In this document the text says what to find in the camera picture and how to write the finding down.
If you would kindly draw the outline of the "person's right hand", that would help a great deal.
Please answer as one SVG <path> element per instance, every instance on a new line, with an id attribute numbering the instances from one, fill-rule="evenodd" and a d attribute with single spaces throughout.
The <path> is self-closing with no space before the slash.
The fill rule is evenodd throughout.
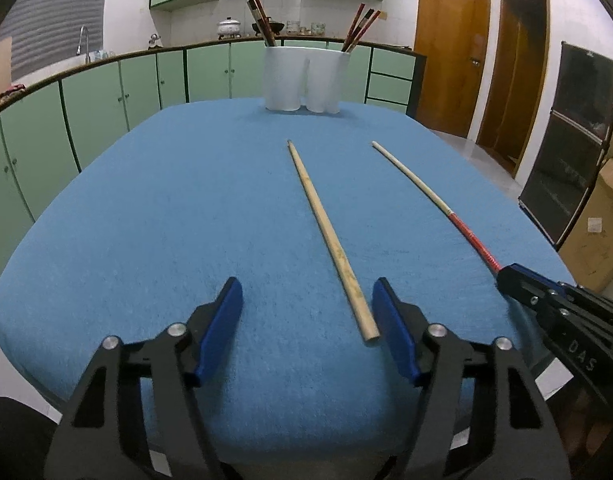
<path id="1" fill-rule="evenodd" d="M 593 396 L 573 382 L 554 393 L 547 405 L 571 460 L 575 456 L 593 456 L 613 429 Z"/>

